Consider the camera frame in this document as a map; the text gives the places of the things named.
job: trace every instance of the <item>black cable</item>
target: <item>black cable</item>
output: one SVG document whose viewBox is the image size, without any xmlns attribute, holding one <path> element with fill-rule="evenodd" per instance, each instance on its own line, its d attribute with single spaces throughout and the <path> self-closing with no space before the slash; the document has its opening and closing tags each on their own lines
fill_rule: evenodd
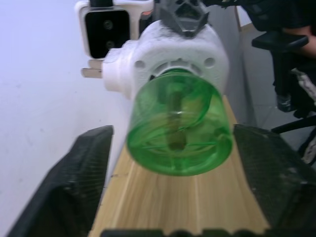
<svg viewBox="0 0 316 237">
<path fill-rule="evenodd" d="M 90 0 L 91 7 L 111 7 L 113 0 Z"/>
</svg>

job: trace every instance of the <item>screw hole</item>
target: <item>screw hole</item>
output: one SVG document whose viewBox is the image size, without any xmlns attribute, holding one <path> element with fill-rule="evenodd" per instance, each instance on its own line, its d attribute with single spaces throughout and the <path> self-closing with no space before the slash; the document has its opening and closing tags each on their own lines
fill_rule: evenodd
<svg viewBox="0 0 316 237">
<path fill-rule="evenodd" d="M 105 45 L 106 45 L 106 47 L 107 47 L 107 49 L 111 49 L 111 48 L 114 48 L 115 47 L 115 44 L 114 44 L 114 42 L 113 41 L 107 41 L 106 43 L 105 43 Z"/>
<path fill-rule="evenodd" d="M 145 68 L 145 63 L 143 61 L 137 61 L 135 63 L 136 68 Z"/>
<path fill-rule="evenodd" d="M 113 22 L 110 20 L 106 20 L 103 25 L 106 30 L 111 30 L 113 28 Z"/>
<path fill-rule="evenodd" d="M 207 58 L 205 61 L 204 61 L 204 65 L 207 67 L 207 68 L 211 68 L 215 65 L 215 59 L 214 58 Z"/>
</svg>

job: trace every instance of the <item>chair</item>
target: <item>chair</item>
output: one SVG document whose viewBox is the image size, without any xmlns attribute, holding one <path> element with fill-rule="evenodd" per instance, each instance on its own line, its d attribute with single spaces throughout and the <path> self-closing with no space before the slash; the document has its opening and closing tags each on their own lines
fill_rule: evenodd
<svg viewBox="0 0 316 237">
<path fill-rule="evenodd" d="M 266 32 L 255 38 L 252 41 L 252 46 L 268 50 L 272 55 L 277 107 L 286 113 L 295 111 L 294 116 L 300 119 L 273 128 L 272 132 L 281 134 L 299 128 L 315 126 L 316 116 L 308 118 L 311 111 L 316 111 L 314 102 L 298 86 L 296 76 L 291 73 L 292 69 L 310 61 L 310 59 L 293 53 L 293 51 L 308 44 L 308 37 L 286 34 L 281 30 L 283 14 L 288 14 L 287 7 L 290 9 L 293 6 L 291 4 L 284 5 L 282 1 L 275 1 L 273 5 L 267 1 L 255 1 L 242 5 L 242 7 L 248 13 L 254 27 L 259 31 Z"/>
<path fill-rule="evenodd" d="M 296 78 L 293 78 L 296 76 L 291 74 L 291 70 L 299 66 L 295 65 L 295 57 L 297 55 L 292 52 L 306 44 L 308 44 L 307 36 L 294 36 L 281 31 L 266 32 L 252 41 L 253 47 L 269 50 L 272 55 L 275 75 L 274 85 L 279 110 L 286 113 L 296 110 L 294 113 L 295 117 L 302 118 L 301 120 L 273 128 L 272 132 L 274 133 L 281 134 L 316 125 L 316 116 L 307 118 L 311 110 L 300 105 L 297 101 L 293 101 L 291 98 L 291 81 L 296 80 Z"/>
</svg>

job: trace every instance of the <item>wooden plank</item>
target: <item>wooden plank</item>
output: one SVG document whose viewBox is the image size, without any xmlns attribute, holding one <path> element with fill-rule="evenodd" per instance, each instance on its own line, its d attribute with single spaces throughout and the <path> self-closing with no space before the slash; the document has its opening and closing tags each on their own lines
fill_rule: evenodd
<svg viewBox="0 0 316 237">
<path fill-rule="evenodd" d="M 231 125 L 235 116 L 224 97 Z M 173 177 L 152 173 L 123 149 L 103 197 L 90 237 L 104 229 L 184 229 L 261 233 L 268 227 L 249 190 L 236 146 L 223 165 L 197 176 Z"/>
</svg>

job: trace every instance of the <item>plastic bottle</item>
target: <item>plastic bottle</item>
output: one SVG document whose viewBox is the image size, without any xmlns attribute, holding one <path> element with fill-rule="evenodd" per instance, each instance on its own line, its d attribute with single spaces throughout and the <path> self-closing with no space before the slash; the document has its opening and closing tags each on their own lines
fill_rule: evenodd
<svg viewBox="0 0 316 237">
<path fill-rule="evenodd" d="M 172 69 L 138 92 L 127 147 L 143 167 L 197 175 L 222 164 L 232 145 L 221 94 L 204 79 Z"/>
</svg>

